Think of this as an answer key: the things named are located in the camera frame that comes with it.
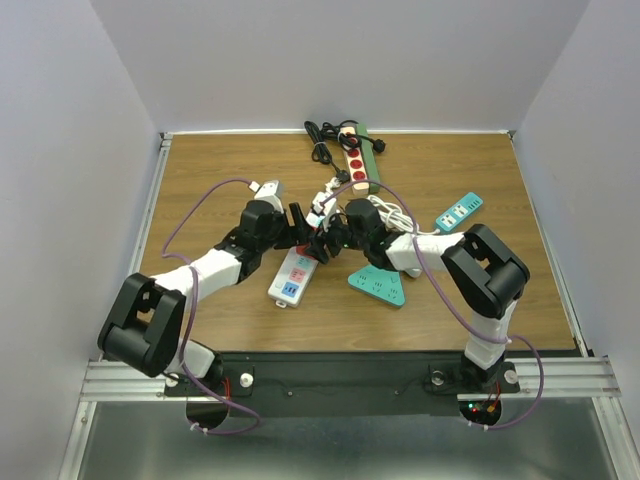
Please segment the red cube plug adapter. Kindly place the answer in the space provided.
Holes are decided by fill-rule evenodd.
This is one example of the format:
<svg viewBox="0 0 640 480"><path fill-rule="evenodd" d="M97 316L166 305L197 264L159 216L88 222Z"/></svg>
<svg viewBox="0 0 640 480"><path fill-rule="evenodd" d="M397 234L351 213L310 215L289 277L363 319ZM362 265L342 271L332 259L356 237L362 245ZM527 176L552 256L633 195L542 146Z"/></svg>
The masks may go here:
<svg viewBox="0 0 640 480"><path fill-rule="evenodd" d="M296 247L296 252L299 255L304 255L304 256L309 256L309 257L313 256L312 247L311 247L310 244L298 245Z"/></svg>

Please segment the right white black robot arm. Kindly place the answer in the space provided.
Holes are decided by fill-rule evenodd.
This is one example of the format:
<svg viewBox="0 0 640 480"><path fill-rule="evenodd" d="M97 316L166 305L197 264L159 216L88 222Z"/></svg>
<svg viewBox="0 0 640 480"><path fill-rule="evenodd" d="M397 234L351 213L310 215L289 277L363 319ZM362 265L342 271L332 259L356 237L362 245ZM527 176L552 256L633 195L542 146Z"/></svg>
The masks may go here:
<svg viewBox="0 0 640 480"><path fill-rule="evenodd" d="M464 233L420 235L387 227L366 199L339 211L335 199L315 199L310 216L314 233L305 253L326 263L343 249L361 251L369 263L391 272L449 273L472 316L460 366L463 384L482 390L496 381L504 362L507 331L517 301L530 279L528 267L483 224Z"/></svg>

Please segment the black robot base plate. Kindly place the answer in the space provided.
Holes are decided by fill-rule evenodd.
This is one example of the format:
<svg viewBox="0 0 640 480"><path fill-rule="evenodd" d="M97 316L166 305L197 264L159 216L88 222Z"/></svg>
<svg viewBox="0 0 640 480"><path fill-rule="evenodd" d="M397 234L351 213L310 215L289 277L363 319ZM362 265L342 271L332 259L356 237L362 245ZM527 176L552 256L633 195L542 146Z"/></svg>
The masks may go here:
<svg viewBox="0 0 640 480"><path fill-rule="evenodd" d="M456 416L458 398L517 393L504 361L484 374L459 351L225 352L206 385L263 418Z"/></svg>

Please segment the teal triangular power strip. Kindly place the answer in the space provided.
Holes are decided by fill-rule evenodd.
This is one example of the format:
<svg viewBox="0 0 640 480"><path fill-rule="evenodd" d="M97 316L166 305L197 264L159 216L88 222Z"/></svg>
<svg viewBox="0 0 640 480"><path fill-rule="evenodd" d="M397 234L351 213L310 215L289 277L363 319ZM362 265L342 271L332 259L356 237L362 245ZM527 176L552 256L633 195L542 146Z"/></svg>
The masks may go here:
<svg viewBox="0 0 640 480"><path fill-rule="evenodd" d="M355 290L396 308L405 305L406 297L398 272L367 265L349 275L347 283Z"/></svg>

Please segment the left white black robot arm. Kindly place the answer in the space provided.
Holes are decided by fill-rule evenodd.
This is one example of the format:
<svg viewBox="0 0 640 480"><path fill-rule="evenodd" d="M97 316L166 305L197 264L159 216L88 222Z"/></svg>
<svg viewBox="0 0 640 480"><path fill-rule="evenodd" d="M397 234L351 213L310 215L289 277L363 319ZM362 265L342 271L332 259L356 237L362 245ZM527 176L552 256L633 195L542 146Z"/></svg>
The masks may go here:
<svg viewBox="0 0 640 480"><path fill-rule="evenodd" d="M314 228L291 203L282 213L264 200L249 201L239 225L204 256L196 260L165 251L163 255L185 264L170 272L149 277L129 275L98 335L98 348L148 377L170 366L185 371L186 349L198 302L236 285L261 265L271 249L288 249L309 243ZM182 329L189 314L187 330Z"/></svg>

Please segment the white multicolour power strip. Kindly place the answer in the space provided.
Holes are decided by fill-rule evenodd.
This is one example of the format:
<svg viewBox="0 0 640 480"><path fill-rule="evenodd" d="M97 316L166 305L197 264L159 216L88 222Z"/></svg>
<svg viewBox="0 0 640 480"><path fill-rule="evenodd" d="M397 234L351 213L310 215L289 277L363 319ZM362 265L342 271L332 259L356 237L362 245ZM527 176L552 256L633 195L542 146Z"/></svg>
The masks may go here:
<svg viewBox="0 0 640 480"><path fill-rule="evenodd" d="M290 248L267 291L275 305L297 308L317 265L317 260Z"/></svg>

